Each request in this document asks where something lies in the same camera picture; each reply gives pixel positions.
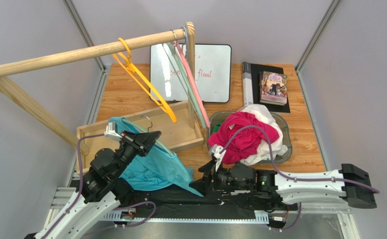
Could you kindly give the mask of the light blue t shirt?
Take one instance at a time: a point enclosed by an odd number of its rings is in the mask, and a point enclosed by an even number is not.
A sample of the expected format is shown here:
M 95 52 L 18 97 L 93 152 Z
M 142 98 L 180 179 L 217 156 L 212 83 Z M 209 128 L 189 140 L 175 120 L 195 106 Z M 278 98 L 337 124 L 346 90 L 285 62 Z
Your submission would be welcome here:
M 147 156 L 136 156 L 120 175 L 134 190 L 155 191 L 176 185 L 199 197 L 203 195 L 189 186 L 193 169 L 185 167 L 177 154 L 160 140 Z

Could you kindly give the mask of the magenta t shirt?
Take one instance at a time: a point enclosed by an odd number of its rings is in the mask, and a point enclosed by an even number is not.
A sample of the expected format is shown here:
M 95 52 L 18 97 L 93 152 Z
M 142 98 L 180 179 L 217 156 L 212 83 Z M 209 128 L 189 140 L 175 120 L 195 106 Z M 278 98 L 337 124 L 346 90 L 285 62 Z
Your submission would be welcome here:
M 235 135 L 237 130 L 248 125 L 260 127 L 266 132 L 271 142 L 273 157 L 287 152 L 287 146 L 283 145 L 281 129 L 269 112 L 240 111 L 230 114 L 222 121 L 218 130 L 207 140 L 209 146 L 215 144 L 225 146 L 231 138 L 233 139 L 223 157 L 224 164 L 230 165 L 239 161 L 246 165 L 253 165 L 270 159 L 266 137 L 259 129 L 247 128 Z

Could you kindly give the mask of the pink hanger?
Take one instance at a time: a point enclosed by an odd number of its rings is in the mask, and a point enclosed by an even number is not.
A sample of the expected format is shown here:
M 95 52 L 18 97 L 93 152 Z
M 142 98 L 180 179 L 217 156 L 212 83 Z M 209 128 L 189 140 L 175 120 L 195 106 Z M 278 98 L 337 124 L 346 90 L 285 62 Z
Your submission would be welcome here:
M 199 115 L 199 118 L 203 121 L 203 128 L 209 128 L 210 127 L 210 121 L 209 121 L 207 112 L 205 110 L 205 107 L 204 107 L 204 105 L 202 103 L 202 99 L 201 99 L 201 96 L 200 96 L 199 91 L 197 89 L 196 82 L 195 82 L 195 79 L 193 77 L 191 68 L 189 66 L 189 63 L 186 60 L 186 56 L 184 55 L 181 46 L 179 45 L 179 43 L 177 41 L 175 42 L 175 48 L 178 50 L 179 59 L 181 60 L 183 66 L 185 68 L 190 88 L 192 89 L 193 95 L 195 97 L 195 102 L 198 105 L 199 110 L 201 112 L 200 115 Z

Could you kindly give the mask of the yellow plastic hanger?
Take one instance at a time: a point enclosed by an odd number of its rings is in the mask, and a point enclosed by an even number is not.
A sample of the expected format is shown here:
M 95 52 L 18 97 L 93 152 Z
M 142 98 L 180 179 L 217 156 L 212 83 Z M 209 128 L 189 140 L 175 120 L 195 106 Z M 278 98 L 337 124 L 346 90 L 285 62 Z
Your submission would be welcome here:
M 118 38 L 118 41 L 125 47 L 128 55 L 122 52 L 112 54 L 117 63 L 128 73 L 128 75 L 142 88 L 142 90 L 152 99 L 152 101 L 166 113 L 173 123 L 177 122 L 177 117 L 164 100 L 163 96 L 158 92 L 155 86 L 146 78 L 146 76 L 138 69 L 138 67 L 131 61 L 132 53 L 127 43 Z

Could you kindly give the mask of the pale green hanger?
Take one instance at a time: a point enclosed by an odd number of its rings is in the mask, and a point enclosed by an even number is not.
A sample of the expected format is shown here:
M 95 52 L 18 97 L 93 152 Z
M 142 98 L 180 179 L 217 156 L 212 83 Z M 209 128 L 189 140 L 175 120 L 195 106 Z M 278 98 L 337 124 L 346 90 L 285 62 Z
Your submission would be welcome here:
M 195 102 L 195 97 L 193 95 L 192 89 L 190 88 L 185 68 L 184 68 L 181 60 L 179 59 L 178 50 L 175 48 L 175 42 L 178 40 L 178 38 L 177 38 L 176 33 L 173 30 L 171 30 L 171 31 L 175 37 L 175 41 L 167 43 L 167 45 L 168 45 L 169 50 L 171 51 L 171 54 L 172 54 L 174 61 L 176 62 L 177 66 L 178 66 L 178 69 L 180 71 L 181 77 L 178 76 L 179 81 L 180 81 L 181 85 L 183 86 L 183 89 L 188 97 L 188 100 L 189 100 L 190 104 L 192 105 L 192 107 L 194 108 L 194 111 L 195 111 L 198 119 L 200 120 L 202 128 L 203 128 L 203 121 L 199 118 L 199 115 L 201 112 L 199 110 L 198 105 Z

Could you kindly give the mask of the light blue wire hanger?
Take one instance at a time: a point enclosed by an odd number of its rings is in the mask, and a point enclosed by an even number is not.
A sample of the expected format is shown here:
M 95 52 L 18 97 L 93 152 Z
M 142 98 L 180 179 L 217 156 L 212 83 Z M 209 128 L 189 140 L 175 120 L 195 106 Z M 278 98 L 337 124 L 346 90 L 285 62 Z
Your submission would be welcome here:
M 188 33 L 187 33 L 187 29 L 186 29 L 186 26 L 182 26 L 181 29 L 183 30 L 183 33 L 184 33 L 184 36 L 185 36 L 185 42 L 184 42 L 184 47 L 185 47 L 185 58 L 186 58 L 186 61 L 188 63 L 188 65 L 190 65 L 190 62 L 189 62 L 189 52 L 188 52 L 188 43 L 189 43 L 189 38 L 188 38 Z

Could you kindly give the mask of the green t shirt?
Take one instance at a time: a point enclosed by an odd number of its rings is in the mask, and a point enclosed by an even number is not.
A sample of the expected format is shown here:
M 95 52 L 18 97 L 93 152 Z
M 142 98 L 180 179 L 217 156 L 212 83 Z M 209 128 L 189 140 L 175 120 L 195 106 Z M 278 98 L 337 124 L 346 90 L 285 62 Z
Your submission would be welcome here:
M 215 124 L 214 127 L 211 129 L 211 134 L 218 132 L 218 130 L 219 130 L 219 128 L 221 127 L 221 124 L 222 124 L 223 122 L 224 122 L 224 121 L 221 120 L 221 121 L 219 121 L 217 124 Z

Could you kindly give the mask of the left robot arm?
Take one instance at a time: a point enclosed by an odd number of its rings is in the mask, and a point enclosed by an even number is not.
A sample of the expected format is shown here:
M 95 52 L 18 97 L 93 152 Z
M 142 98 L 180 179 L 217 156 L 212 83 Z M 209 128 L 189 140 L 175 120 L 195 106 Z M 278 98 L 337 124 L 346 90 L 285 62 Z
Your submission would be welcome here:
M 80 239 L 109 211 L 118 206 L 132 208 L 133 187 L 120 176 L 136 156 L 148 155 L 160 135 L 160 131 L 117 134 L 119 148 L 100 149 L 59 214 L 44 229 L 26 238 Z

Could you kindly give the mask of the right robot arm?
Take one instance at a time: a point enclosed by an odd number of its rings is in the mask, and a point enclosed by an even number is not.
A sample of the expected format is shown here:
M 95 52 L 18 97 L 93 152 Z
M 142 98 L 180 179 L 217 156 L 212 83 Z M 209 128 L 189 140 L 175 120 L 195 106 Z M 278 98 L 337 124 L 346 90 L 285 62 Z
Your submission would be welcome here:
M 223 191 L 245 194 L 271 204 L 294 205 L 304 202 L 347 202 L 349 207 L 375 209 L 377 190 L 371 186 L 368 172 L 353 165 L 318 173 L 289 173 L 258 170 L 242 163 L 232 168 L 210 161 L 199 169 L 203 176 L 190 183 L 203 196 Z

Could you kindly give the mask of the wooden clothes rack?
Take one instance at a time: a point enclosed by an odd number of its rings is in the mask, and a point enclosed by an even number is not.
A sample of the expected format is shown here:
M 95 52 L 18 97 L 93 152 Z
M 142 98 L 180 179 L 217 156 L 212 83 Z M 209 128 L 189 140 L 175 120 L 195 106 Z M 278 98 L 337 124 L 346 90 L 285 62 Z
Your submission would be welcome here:
M 196 31 L 192 22 L 185 24 L 189 43 L 189 62 L 191 71 L 195 69 L 195 43 Z M 178 40 L 185 40 L 182 29 L 174 30 Z M 131 52 L 135 49 L 150 47 L 161 43 L 169 43 L 175 41 L 172 31 L 166 31 L 136 38 L 124 40 L 129 46 Z M 28 114 L 33 116 L 36 120 L 42 123 L 45 127 L 54 132 L 58 137 L 64 140 L 73 148 L 77 147 L 78 138 L 67 127 L 65 127 L 59 120 L 53 117 L 44 107 L 42 107 L 36 100 L 34 100 L 28 93 L 26 93 L 20 86 L 12 81 L 9 76 L 19 73 L 31 72 L 39 69 L 50 68 L 54 66 L 64 65 L 68 63 L 78 62 L 96 57 L 112 55 L 114 53 L 122 52 L 128 55 L 125 47 L 119 42 L 112 42 L 28 60 L 17 61 L 13 63 L 0 65 L 0 92 L 7 98 L 12 100 L 15 104 L 21 107 Z

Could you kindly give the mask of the clear blue plastic tub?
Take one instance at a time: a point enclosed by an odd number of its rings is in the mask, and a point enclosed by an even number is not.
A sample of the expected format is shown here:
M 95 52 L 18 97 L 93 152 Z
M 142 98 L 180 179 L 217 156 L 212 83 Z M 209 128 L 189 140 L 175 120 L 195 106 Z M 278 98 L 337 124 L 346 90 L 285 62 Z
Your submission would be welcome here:
M 235 111 L 218 111 L 210 116 L 210 128 L 207 129 L 206 141 L 208 141 L 209 137 L 211 136 L 211 129 L 214 127 L 214 125 L 221 120 L 224 121 L 230 114 L 234 112 Z M 293 153 L 292 143 L 289 134 L 289 127 L 286 120 L 282 116 L 273 112 L 270 112 L 270 114 L 281 129 L 283 135 L 282 144 L 287 147 L 287 152 L 284 155 L 277 155 L 275 157 L 275 163 L 284 163 L 292 156 Z

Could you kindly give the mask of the white board with red writing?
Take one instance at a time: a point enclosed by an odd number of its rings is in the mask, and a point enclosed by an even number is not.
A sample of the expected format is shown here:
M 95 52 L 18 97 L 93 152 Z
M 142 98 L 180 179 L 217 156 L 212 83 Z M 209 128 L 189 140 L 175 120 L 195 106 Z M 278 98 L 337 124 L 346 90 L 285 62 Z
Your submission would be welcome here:
M 195 84 L 202 101 L 226 103 L 230 99 L 231 46 L 222 44 L 195 45 Z M 171 55 L 166 44 L 150 48 L 150 82 L 163 99 L 185 101 L 188 99 L 182 73 L 177 65 L 178 58 Z

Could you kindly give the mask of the illustrated paperback book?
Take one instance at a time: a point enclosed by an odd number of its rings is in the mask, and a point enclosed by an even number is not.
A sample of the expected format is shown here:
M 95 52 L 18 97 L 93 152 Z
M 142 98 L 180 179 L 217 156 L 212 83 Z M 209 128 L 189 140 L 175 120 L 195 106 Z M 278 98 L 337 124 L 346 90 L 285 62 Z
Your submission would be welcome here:
M 285 74 L 260 72 L 260 102 L 278 106 L 287 104 L 287 82 Z

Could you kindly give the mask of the black binder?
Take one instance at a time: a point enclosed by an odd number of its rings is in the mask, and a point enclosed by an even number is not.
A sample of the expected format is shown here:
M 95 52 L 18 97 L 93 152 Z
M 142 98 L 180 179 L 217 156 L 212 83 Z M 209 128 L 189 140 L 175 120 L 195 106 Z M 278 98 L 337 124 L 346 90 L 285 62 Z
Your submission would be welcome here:
M 284 96 L 287 97 L 286 87 L 282 82 L 271 83 L 268 78 L 279 74 L 284 75 L 284 70 L 280 67 L 242 63 L 242 85 L 243 85 L 243 106 L 252 104 L 264 105 L 270 112 L 290 113 L 289 101 L 286 104 L 277 105 L 273 102 L 262 100 L 262 96 Z

